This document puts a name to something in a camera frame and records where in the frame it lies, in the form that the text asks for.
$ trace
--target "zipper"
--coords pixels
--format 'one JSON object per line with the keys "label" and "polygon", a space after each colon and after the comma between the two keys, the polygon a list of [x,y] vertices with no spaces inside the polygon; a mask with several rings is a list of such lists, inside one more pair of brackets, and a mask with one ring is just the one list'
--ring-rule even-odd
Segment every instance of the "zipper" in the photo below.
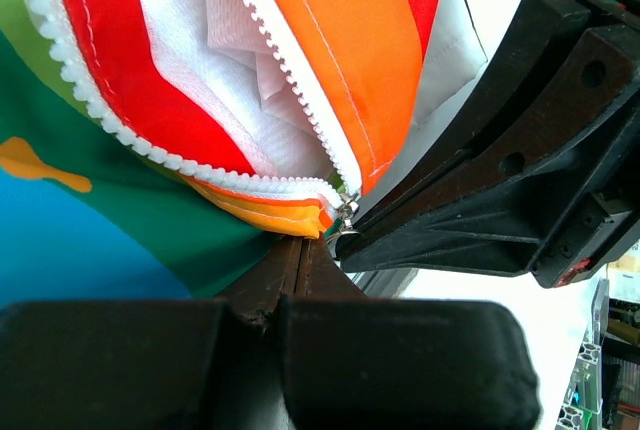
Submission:
{"label": "zipper", "polygon": [[169,170],[238,195],[274,200],[320,197],[332,219],[340,217],[343,222],[345,219],[350,222],[355,201],[360,196],[362,176],[344,130],[275,0],[243,0],[243,3],[251,12],[260,33],[265,36],[267,45],[273,50],[274,58],[280,62],[280,69],[298,96],[302,110],[340,175],[345,186],[342,195],[320,178],[239,175],[236,171],[227,172],[223,168],[183,159],[137,136],[123,125],[102,98],[78,48],[62,0],[30,0],[28,6],[34,14],[41,16],[41,22],[36,24],[39,33],[53,40],[49,55],[62,63],[61,78],[74,84],[73,95],[77,100],[86,102],[89,116],[99,120],[103,129],[123,145],[132,147],[138,154]]}

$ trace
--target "pouch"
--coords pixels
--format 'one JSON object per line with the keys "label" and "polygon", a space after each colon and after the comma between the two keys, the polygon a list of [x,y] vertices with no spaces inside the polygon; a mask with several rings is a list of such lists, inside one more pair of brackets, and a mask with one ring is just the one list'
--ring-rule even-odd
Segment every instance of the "pouch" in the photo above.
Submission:
{"label": "pouch", "polygon": [[312,238],[402,148],[438,3],[27,1],[105,131],[233,215]]}

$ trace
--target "zipper pull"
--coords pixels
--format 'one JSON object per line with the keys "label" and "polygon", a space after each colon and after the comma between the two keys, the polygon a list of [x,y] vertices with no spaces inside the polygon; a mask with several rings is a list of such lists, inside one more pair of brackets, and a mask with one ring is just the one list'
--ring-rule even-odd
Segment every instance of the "zipper pull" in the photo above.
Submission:
{"label": "zipper pull", "polygon": [[334,260],[336,259],[335,247],[338,239],[343,235],[357,235],[360,233],[353,228],[353,222],[351,221],[360,208],[358,202],[356,202],[357,196],[351,197],[346,193],[341,193],[340,197],[344,202],[338,209],[338,215],[340,216],[340,220],[342,220],[342,224],[337,232],[327,238],[327,246]]}

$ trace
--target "zipper teeth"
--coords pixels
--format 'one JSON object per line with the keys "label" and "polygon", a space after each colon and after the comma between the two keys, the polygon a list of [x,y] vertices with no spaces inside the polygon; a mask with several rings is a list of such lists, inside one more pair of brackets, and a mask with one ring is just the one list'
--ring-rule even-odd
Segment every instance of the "zipper teeth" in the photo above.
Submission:
{"label": "zipper teeth", "polygon": [[[305,98],[305,92],[302,88],[300,88],[301,79],[296,76],[296,70],[287,63],[287,59],[281,53],[278,42],[276,41],[277,38],[267,28],[265,20],[260,15],[255,1],[242,0],[242,3],[250,11],[251,18],[258,25],[258,30],[260,31],[260,33],[264,35],[267,46],[273,50],[273,57],[280,64],[280,70],[282,71],[282,73],[284,73],[286,81],[291,85],[293,93],[298,97],[298,102],[302,107],[302,111],[305,113],[305,115],[307,115],[307,119],[309,120],[309,123],[311,123],[313,130],[318,140],[320,140],[320,143],[324,148],[326,154],[328,155],[333,167],[342,178],[347,193],[350,196],[355,197],[360,191],[360,187],[362,186],[360,169],[358,167],[357,161],[355,160],[355,156],[352,155],[352,161],[348,162],[346,159],[343,159],[343,155],[339,155],[338,152],[336,152],[335,148],[327,137],[327,135],[331,134],[332,132],[326,128],[325,122],[323,122],[323,120],[319,118],[319,115],[314,111],[314,107],[310,105]],[[353,175],[356,173],[358,177],[354,180]]]}
{"label": "zipper teeth", "polygon": [[169,170],[178,171],[185,176],[195,177],[235,193],[247,191],[251,192],[251,196],[271,199],[291,199],[292,197],[302,199],[317,197],[319,194],[336,209],[343,204],[336,190],[320,178],[260,177],[249,176],[247,173],[239,175],[236,171],[226,172],[223,168],[213,168],[209,164],[200,164],[195,160],[187,160],[180,155],[168,153],[165,149],[139,137],[133,130],[123,125],[102,98],[80,53],[62,0],[31,0],[28,6],[32,12],[45,18],[45,22],[37,30],[44,38],[53,40],[49,56],[62,63],[60,77],[74,85],[74,98],[86,102],[89,116],[99,120],[102,128],[107,133],[113,134],[123,145],[130,146],[136,153]]}

